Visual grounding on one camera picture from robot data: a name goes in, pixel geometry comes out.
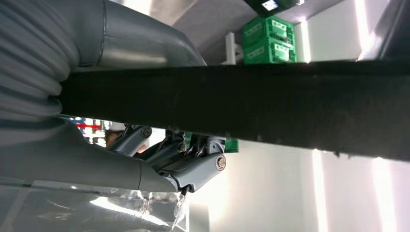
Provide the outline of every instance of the fluorescent light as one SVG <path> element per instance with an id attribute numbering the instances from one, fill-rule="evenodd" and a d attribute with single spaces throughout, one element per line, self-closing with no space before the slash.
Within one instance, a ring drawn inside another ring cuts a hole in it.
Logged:
<path id="1" fill-rule="evenodd" d="M 372 161 L 373 182 L 384 232 L 396 232 L 392 178 L 388 161 L 378 157 Z"/>
<path id="2" fill-rule="evenodd" d="M 310 57 L 310 42 L 309 42 L 309 31 L 308 31 L 308 22 L 306 18 L 300 20 L 301 29 L 302 29 L 302 45 L 303 45 L 303 56 L 306 63 L 309 63 L 311 60 Z"/>
<path id="3" fill-rule="evenodd" d="M 369 45 L 369 31 L 367 27 L 367 15 L 365 0 L 354 0 L 356 8 L 357 29 L 359 31 L 360 46 L 366 51 Z"/>
<path id="4" fill-rule="evenodd" d="M 377 36 L 374 32 L 370 34 L 368 45 L 362 52 L 357 60 L 372 59 L 377 55 L 378 48 L 381 46 L 383 39 Z"/>
<path id="5" fill-rule="evenodd" d="M 317 149 L 312 151 L 313 161 L 313 182 L 315 187 L 315 200 L 316 200 L 316 215 L 318 218 L 319 232 L 327 232 L 327 212 L 326 212 L 326 199 L 324 193 L 324 175 L 322 165 L 322 154 Z"/>

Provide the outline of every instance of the gray corrugated hose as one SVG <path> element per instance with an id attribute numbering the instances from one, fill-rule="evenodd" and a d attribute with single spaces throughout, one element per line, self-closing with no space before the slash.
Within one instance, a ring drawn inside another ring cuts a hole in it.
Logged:
<path id="1" fill-rule="evenodd" d="M 205 65 L 184 34 L 106 0 L 0 0 L 0 176 L 175 191 L 140 160 L 85 142 L 55 117 L 78 66 Z"/>

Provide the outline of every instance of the transparent plastic sheet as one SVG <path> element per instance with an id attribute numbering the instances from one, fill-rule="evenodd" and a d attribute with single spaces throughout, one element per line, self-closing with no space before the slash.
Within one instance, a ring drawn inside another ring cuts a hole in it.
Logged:
<path id="1" fill-rule="evenodd" d="M 0 231 L 167 232 L 185 202 L 179 193 L 0 178 Z"/>

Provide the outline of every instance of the metal bolt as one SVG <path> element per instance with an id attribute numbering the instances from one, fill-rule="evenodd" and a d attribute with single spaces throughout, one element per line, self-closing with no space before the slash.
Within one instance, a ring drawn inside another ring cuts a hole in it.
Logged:
<path id="1" fill-rule="evenodd" d="M 187 151 L 187 144 L 186 142 L 182 142 L 178 145 L 178 152 L 185 152 Z"/>
<path id="2" fill-rule="evenodd" d="M 224 170 L 226 167 L 226 158 L 224 156 L 218 156 L 216 165 L 219 171 Z"/>
<path id="3" fill-rule="evenodd" d="M 142 135 L 145 138 L 148 138 L 152 134 L 152 128 L 151 127 L 145 127 L 144 130 L 142 131 Z"/>

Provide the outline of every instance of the ceiling light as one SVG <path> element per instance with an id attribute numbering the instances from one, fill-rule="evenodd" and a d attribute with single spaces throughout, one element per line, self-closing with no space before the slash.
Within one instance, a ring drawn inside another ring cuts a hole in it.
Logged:
<path id="1" fill-rule="evenodd" d="M 315 201 L 316 201 L 316 215 L 318 218 L 319 232 L 327 232 L 327 212 L 326 212 L 326 199 L 324 193 L 324 174 L 322 164 L 322 154 L 319 150 L 314 149 L 312 151 L 313 162 L 313 184 L 315 188 Z"/>
<path id="2" fill-rule="evenodd" d="M 389 163 L 383 158 L 375 158 L 372 161 L 372 170 L 382 230 L 383 232 L 396 232 L 393 186 Z"/>
<path id="3" fill-rule="evenodd" d="M 306 18 L 301 18 L 300 23 L 301 23 L 301 29 L 302 29 L 303 56 L 304 56 L 305 62 L 309 63 L 311 60 L 311 56 L 310 56 L 308 22 L 306 21 Z"/>
<path id="4" fill-rule="evenodd" d="M 367 27 L 367 15 L 365 0 L 354 0 L 356 8 L 357 28 L 359 32 L 360 46 L 366 51 L 369 44 L 369 31 Z"/>

